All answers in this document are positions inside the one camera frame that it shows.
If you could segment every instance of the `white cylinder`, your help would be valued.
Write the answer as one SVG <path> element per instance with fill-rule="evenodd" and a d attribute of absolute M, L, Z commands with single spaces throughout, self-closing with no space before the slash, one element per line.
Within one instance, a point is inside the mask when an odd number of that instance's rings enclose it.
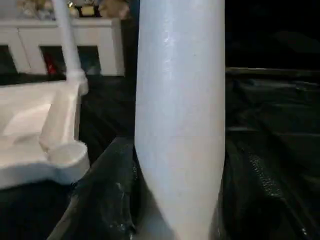
<path fill-rule="evenodd" d="M 211 239 L 225 159 L 223 0 L 143 0 L 135 146 L 179 240 Z"/>
<path fill-rule="evenodd" d="M 52 2 L 54 15 L 60 28 L 62 52 L 66 65 L 66 79 L 70 82 L 80 81 L 83 85 L 86 85 L 87 80 L 84 71 L 81 69 L 67 2 L 65 0 L 52 0 Z"/>

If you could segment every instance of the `black tarp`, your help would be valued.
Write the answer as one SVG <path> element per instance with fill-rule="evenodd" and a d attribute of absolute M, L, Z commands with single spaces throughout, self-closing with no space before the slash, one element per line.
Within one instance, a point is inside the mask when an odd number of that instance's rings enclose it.
<path fill-rule="evenodd" d="M 232 76 L 226 86 L 220 239 L 318 239 L 319 85 Z"/>

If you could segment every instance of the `white plastic model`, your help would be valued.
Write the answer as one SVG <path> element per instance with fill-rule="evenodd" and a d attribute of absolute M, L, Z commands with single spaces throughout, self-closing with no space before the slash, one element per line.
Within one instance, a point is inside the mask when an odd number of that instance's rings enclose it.
<path fill-rule="evenodd" d="M 0 189 L 53 180 L 71 184 L 90 167 L 77 141 L 81 96 L 88 91 L 64 0 L 54 0 L 67 81 L 0 88 Z"/>

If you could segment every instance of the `black plastic sheet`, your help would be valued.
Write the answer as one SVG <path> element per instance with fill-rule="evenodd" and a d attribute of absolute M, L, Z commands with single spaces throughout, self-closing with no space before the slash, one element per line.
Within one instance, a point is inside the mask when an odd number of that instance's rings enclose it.
<path fill-rule="evenodd" d="M 140 196 L 133 154 L 132 139 L 117 137 L 109 145 L 77 183 L 68 209 L 48 240 L 132 239 L 131 212 L 137 211 L 131 208 L 139 207 Z"/>
<path fill-rule="evenodd" d="M 255 77 L 227 82 L 220 239 L 318 239 L 319 85 Z"/>

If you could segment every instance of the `white plastic base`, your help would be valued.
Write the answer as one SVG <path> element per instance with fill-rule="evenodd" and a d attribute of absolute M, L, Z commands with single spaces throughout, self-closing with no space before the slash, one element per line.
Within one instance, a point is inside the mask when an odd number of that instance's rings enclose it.
<path fill-rule="evenodd" d="M 82 87 L 57 81 L 0 88 L 0 189 L 84 176 L 87 147 L 76 141 Z"/>

